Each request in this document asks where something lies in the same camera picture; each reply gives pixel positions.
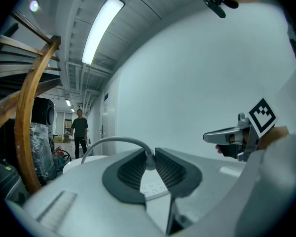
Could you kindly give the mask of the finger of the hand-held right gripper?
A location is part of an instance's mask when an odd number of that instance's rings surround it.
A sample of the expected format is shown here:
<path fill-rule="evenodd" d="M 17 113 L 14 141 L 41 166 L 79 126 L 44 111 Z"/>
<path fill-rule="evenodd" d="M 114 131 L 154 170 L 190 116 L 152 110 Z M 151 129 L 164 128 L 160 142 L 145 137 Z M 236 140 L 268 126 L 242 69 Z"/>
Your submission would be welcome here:
<path fill-rule="evenodd" d="M 203 140 L 218 145 L 241 145 L 243 143 L 243 131 L 239 127 L 224 128 L 205 133 Z"/>

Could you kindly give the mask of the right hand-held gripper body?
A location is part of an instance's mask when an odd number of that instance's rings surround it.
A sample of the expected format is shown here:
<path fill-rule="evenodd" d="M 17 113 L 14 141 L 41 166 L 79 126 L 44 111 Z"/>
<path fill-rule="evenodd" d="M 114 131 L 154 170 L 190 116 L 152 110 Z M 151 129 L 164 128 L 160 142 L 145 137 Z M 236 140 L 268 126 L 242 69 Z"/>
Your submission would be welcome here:
<path fill-rule="evenodd" d="M 247 114 L 238 114 L 236 127 L 226 132 L 227 143 L 221 145 L 224 157 L 247 161 L 258 150 L 262 137 L 274 127 L 278 118 L 269 103 L 262 98 Z"/>

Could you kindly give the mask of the black printer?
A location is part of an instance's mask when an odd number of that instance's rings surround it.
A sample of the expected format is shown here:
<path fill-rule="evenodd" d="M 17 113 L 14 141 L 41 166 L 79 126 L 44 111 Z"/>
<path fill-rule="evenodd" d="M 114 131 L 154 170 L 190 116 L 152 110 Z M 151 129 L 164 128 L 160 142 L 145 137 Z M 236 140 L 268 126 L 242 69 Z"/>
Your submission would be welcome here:
<path fill-rule="evenodd" d="M 0 195 L 17 204 L 24 204 L 29 197 L 21 176 L 12 165 L 0 163 Z"/>

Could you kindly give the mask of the white door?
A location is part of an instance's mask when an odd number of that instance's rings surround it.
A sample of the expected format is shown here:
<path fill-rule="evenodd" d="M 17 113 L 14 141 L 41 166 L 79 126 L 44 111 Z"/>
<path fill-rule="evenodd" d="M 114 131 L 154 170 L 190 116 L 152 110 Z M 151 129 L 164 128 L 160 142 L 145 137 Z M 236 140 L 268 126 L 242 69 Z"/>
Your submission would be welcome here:
<path fill-rule="evenodd" d="M 104 101 L 105 95 L 109 93 L 108 99 Z M 101 107 L 101 137 L 115 136 L 116 128 L 116 104 L 118 96 L 118 83 L 112 81 L 104 91 L 103 102 Z"/>

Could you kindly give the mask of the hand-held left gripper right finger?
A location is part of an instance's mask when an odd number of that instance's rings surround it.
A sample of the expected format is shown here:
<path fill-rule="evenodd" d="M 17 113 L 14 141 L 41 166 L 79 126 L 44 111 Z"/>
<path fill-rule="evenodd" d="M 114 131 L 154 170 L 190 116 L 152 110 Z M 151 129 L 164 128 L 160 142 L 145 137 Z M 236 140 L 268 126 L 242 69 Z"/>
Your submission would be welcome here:
<path fill-rule="evenodd" d="M 155 148 L 156 170 L 171 194 L 182 222 L 208 214 L 240 177 L 245 163 Z"/>

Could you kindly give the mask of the long ceiling lamp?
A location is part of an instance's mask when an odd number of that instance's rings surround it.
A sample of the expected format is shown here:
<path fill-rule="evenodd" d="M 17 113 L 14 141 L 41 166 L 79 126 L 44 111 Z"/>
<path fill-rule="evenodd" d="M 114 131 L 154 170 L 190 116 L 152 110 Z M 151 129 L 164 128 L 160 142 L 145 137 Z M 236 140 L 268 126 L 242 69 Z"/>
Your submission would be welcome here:
<path fill-rule="evenodd" d="M 97 14 L 84 46 L 82 63 L 91 65 L 97 48 L 113 19 L 124 7 L 121 0 L 106 0 Z"/>

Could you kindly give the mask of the person's right forearm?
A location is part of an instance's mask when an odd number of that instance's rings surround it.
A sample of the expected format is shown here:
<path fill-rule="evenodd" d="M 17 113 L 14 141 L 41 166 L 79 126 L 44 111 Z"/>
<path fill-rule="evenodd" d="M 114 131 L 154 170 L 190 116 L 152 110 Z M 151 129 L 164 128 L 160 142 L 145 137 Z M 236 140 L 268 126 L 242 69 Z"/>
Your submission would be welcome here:
<path fill-rule="evenodd" d="M 265 150 L 273 142 L 280 140 L 289 135 L 288 128 L 286 126 L 273 127 L 261 138 L 258 149 Z"/>

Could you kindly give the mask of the white power strip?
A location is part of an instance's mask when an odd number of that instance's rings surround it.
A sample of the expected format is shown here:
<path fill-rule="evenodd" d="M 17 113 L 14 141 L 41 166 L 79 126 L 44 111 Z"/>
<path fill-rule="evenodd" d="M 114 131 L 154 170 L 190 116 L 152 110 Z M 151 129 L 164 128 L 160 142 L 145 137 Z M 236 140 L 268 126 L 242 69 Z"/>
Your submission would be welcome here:
<path fill-rule="evenodd" d="M 144 195 L 146 201 L 149 201 L 169 194 L 169 190 L 162 181 L 156 181 L 141 185 L 140 193 Z"/>

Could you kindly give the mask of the plastic-wrapped dark bundle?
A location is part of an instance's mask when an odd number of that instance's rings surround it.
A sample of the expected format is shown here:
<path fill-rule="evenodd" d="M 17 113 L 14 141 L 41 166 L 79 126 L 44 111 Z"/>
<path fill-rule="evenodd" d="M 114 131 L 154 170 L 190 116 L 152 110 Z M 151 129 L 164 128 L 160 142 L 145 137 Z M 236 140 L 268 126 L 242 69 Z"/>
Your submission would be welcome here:
<path fill-rule="evenodd" d="M 39 180 L 47 182 L 56 177 L 56 168 L 48 138 L 48 127 L 30 123 L 30 143 L 34 168 Z"/>

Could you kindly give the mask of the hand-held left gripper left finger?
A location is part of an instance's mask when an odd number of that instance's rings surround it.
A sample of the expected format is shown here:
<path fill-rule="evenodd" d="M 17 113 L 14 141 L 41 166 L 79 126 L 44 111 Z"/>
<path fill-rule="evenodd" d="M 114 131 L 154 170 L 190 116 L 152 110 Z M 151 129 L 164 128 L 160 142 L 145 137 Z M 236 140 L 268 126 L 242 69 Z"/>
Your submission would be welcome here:
<path fill-rule="evenodd" d="M 79 164 L 40 189 L 23 210 L 36 234 L 56 237 L 165 237 L 140 192 L 142 149 Z"/>

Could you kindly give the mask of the black round-window appliance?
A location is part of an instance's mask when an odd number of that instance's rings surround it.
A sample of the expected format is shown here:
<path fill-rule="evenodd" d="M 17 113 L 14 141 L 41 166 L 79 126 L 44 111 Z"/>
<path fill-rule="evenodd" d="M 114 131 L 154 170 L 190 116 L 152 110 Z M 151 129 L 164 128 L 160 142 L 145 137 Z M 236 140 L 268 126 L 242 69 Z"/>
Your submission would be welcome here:
<path fill-rule="evenodd" d="M 46 125 L 48 133 L 52 133 L 54 116 L 55 106 L 51 100 L 39 97 L 34 99 L 31 122 Z"/>

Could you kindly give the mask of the white ceiling pipes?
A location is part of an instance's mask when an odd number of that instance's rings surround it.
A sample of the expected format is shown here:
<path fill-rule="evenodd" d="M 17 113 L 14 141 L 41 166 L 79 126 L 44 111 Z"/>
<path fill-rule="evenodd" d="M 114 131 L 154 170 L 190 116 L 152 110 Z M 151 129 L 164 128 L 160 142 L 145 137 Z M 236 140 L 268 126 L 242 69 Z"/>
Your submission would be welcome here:
<path fill-rule="evenodd" d="M 93 101 L 100 96 L 101 87 L 112 76 L 112 70 L 100 65 L 86 65 L 67 61 L 65 63 L 68 87 L 64 99 L 70 100 L 72 112 L 82 109 L 84 115 L 90 112 Z"/>

